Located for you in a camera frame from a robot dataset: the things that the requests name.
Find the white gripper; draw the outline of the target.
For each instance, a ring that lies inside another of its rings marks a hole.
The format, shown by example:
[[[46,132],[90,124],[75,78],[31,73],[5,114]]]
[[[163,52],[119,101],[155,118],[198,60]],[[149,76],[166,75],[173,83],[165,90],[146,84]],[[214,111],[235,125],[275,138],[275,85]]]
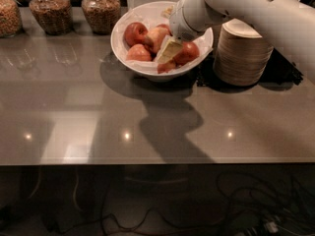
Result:
[[[193,41],[212,26],[221,25],[230,17],[210,7],[206,0],[179,0],[169,16],[172,35],[167,35],[157,53],[155,61],[167,63],[183,46],[182,41]]]

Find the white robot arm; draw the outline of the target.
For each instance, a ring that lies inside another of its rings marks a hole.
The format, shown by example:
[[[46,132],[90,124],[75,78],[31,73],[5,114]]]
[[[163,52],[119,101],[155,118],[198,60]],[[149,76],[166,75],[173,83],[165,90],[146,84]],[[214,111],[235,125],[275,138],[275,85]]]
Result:
[[[169,16],[177,40],[192,41],[215,25],[240,20],[315,81],[315,9],[293,0],[179,0]]]

